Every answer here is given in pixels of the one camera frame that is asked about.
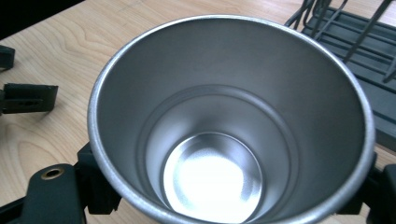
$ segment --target metal cup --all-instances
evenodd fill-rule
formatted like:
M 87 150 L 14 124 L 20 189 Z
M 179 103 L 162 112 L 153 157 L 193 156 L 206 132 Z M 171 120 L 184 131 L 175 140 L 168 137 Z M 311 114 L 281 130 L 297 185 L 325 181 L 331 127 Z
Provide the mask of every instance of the metal cup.
M 163 223 L 305 223 L 353 196 L 373 157 L 357 80 L 284 26 L 202 16 L 124 46 L 89 105 L 92 150 L 130 204 Z

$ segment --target black plastic holder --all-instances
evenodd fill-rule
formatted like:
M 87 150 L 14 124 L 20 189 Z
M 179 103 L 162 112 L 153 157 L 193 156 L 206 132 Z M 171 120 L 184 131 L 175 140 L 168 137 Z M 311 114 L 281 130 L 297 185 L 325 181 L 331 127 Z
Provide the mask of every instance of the black plastic holder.
M 370 19 L 345 12 L 331 0 L 304 0 L 285 25 L 317 40 L 358 79 L 373 109 L 376 142 L 396 151 L 396 27 L 378 22 L 391 0 L 385 0 Z

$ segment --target wooden table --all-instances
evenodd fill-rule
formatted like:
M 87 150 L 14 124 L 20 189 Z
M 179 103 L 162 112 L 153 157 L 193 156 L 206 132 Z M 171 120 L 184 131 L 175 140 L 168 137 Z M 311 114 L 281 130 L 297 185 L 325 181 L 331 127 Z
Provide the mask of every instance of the wooden table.
M 0 205 L 25 195 L 29 178 L 52 164 L 74 164 L 89 141 L 86 115 L 91 89 L 109 58 L 129 40 L 162 23 L 203 14 L 238 14 L 284 23 L 301 0 L 86 0 L 0 41 L 16 49 L 15 67 L 0 73 L 6 83 L 58 85 L 50 113 L 0 117 Z M 349 11 L 370 16 L 379 0 L 355 0 Z M 382 21 L 396 24 L 393 3 Z M 396 162 L 386 150 L 377 165 Z M 364 223 L 360 216 L 334 216 L 324 223 Z M 122 201 L 110 216 L 89 223 L 155 223 Z

